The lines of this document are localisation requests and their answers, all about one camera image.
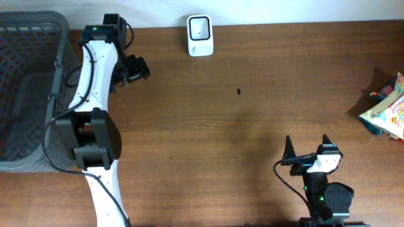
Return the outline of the cream blue snack bag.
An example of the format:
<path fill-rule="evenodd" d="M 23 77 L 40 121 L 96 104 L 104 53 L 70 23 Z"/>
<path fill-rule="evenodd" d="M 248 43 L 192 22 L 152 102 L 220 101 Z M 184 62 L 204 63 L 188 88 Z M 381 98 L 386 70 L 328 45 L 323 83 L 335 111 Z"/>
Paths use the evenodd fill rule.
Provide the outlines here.
<path fill-rule="evenodd" d="M 394 79 L 395 90 L 383 101 L 360 114 L 359 120 L 371 134 L 381 135 L 386 132 L 393 139 L 403 140 L 403 75 L 398 73 Z"/>

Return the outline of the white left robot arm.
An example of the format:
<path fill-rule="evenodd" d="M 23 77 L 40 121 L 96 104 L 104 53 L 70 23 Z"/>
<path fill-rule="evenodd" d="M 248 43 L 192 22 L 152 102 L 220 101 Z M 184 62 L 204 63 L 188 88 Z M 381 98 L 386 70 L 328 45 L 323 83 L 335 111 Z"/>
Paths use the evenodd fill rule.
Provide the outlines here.
<path fill-rule="evenodd" d="M 109 94 L 122 86 L 147 79 L 151 72 L 142 57 L 127 55 L 132 28 L 119 14 L 104 15 L 100 25 L 87 25 L 81 33 L 83 63 L 76 92 L 65 113 L 51 124 L 61 134 L 76 175 L 86 178 L 97 226 L 130 226 L 122 204 L 117 177 L 122 151 L 119 129 L 108 112 Z"/>

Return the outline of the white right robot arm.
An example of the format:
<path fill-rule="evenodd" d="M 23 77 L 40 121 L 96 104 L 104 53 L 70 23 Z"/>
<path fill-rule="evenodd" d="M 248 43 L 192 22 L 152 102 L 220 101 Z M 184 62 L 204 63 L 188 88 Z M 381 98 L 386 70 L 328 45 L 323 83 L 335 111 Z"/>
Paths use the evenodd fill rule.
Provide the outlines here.
<path fill-rule="evenodd" d="M 278 162 L 290 166 L 290 176 L 301 176 L 304 192 L 297 195 L 305 202 L 310 216 L 300 218 L 299 226 L 343 226 L 350 217 L 349 208 L 354 190 L 340 182 L 329 182 L 328 175 L 338 169 L 343 153 L 325 134 L 316 152 L 297 156 L 290 136 L 285 139 L 285 150 Z"/>

